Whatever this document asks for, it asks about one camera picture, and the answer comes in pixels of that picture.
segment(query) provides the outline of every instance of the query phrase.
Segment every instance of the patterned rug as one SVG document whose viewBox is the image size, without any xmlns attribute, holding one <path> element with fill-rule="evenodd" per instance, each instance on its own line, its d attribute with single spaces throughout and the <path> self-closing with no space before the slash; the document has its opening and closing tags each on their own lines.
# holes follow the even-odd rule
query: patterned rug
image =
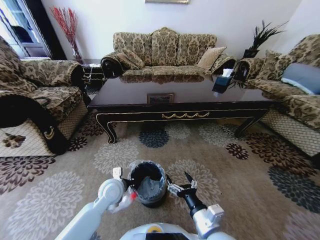
<svg viewBox="0 0 320 240">
<path fill-rule="evenodd" d="M 234 137 L 240 121 L 118 123 L 118 143 L 90 113 L 61 156 L 0 157 L 0 239 L 51 240 L 98 194 L 113 167 L 151 160 L 171 179 L 198 181 L 198 197 L 225 211 L 222 231 L 237 240 L 316 240 L 320 173 L 303 154 L 262 125 Z M 195 233 L 186 204 L 168 194 L 159 208 L 135 201 L 105 213 L 92 240 L 118 240 L 137 226 L 165 222 Z"/>
</svg>

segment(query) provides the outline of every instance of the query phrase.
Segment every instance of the side table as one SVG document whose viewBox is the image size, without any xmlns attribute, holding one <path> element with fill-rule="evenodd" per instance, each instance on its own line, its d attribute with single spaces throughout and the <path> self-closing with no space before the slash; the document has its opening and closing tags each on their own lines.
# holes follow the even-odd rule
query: side table
<svg viewBox="0 0 320 240">
<path fill-rule="evenodd" d="M 83 67 L 84 75 L 82 80 L 84 81 L 88 94 L 96 94 L 106 82 L 104 72 L 100 65 L 101 59 L 81 59 L 74 61 L 80 63 Z"/>
</svg>

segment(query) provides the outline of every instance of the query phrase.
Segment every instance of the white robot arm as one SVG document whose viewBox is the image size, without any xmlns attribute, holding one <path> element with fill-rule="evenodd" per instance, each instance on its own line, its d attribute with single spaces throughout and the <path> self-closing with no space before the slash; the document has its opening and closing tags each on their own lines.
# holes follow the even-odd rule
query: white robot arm
<svg viewBox="0 0 320 240">
<path fill-rule="evenodd" d="M 121 175 L 122 169 L 114 168 L 113 178 L 102 183 L 97 199 L 85 205 L 56 237 L 56 240 L 89 240 L 98 229 L 104 212 L 110 206 L 118 205 L 127 190 Z"/>
<path fill-rule="evenodd" d="M 85 205 L 71 222 L 56 237 L 56 240 L 89 240 L 98 229 L 105 210 L 117 209 L 121 204 L 123 194 L 128 189 L 125 179 L 121 179 L 122 169 L 113 169 L 113 178 L 106 180 L 99 188 L 98 198 Z M 152 227 L 157 226 L 158 233 L 182 234 L 187 240 L 235 240 L 224 232 L 217 231 L 224 211 L 216 204 L 208 208 L 196 196 L 197 182 L 192 179 L 191 187 L 183 188 L 172 184 L 168 178 L 168 190 L 178 197 L 183 197 L 190 207 L 190 215 L 195 223 L 198 235 L 186 232 L 180 226 L 167 223 L 150 223 L 128 231 L 121 240 L 146 239 Z"/>
</svg>

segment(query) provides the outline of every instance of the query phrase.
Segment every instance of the gray pillow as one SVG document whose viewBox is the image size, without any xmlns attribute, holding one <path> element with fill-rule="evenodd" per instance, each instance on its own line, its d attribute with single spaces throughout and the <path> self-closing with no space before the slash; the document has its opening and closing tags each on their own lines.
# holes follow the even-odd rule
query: gray pillow
<svg viewBox="0 0 320 240">
<path fill-rule="evenodd" d="M 290 64 L 282 75 L 282 82 L 309 94 L 320 94 L 320 68 L 301 63 Z"/>
</svg>

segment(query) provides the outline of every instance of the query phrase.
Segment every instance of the armrest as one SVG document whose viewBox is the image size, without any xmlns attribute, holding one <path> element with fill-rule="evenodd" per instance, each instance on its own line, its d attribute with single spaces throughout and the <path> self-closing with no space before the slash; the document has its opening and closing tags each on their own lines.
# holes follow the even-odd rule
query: armrest
<svg viewBox="0 0 320 240">
<path fill-rule="evenodd" d="M 237 59 L 233 56 L 228 56 L 227 54 L 221 54 L 217 60 L 214 62 L 211 72 L 213 75 L 221 75 L 224 69 L 233 69 L 236 64 Z"/>
<path fill-rule="evenodd" d="M 255 79 L 264 65 L 264 61 L 264 58 L 241 59 L 234 69 L 234 78 L 242 81 Z"/>
<path fill-rule="evenodd" d="M 282 105 L 288 115 L 304 124 L 320 129 L 320 95 L 302 94 L 286 96 Z"/>
<path fill-rule="evenodd" d="M 26 60 L 21 61 L 20 69 L 24 78 L 40 86 L 77 86 L 84 89 L 84 70 L 76 61 Z"/>
<path fill-rule="evenodd" d="M 0 90 L 0 128 L 16 127 L 30 119 L 39 128 L 48 148 L 54 154 L 63 154 L 68 140 L 60 132 L 58 123 L 50 112 L 26 94 Z"/>
<path fill-rule="evenodd" d="M 107 79 L 119 77 L 125 72 L 125 69 L 123 68 L 119 60 L 115 57 L 115 55 L 118 53 L 118 51 L 114 51 L 105 55 L 101 59 L 102 71 L 104 77 Z"/>
</svg>

